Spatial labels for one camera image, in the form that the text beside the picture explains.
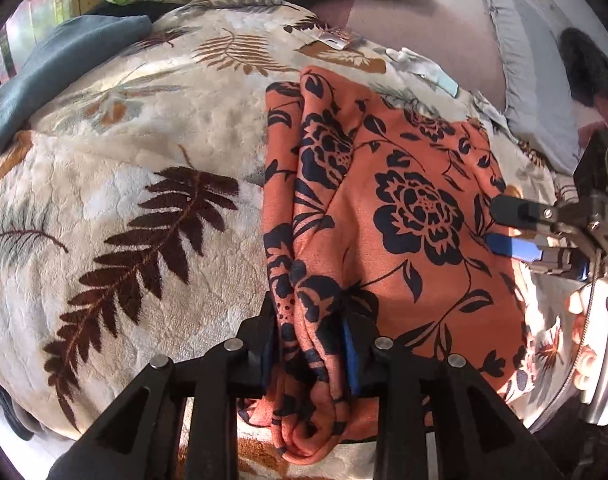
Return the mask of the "person's right hand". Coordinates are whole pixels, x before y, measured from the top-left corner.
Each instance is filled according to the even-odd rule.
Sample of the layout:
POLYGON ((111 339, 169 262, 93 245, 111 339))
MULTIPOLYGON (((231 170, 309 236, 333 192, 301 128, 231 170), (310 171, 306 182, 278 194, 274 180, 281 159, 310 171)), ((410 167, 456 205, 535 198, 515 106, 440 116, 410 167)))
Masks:
POLYGON ((572 341, 577 348, 573 384, 580 391, 596 385, 608 335, 608 284, 599 280, 573 292, 566 301, 574 317, 572 341))

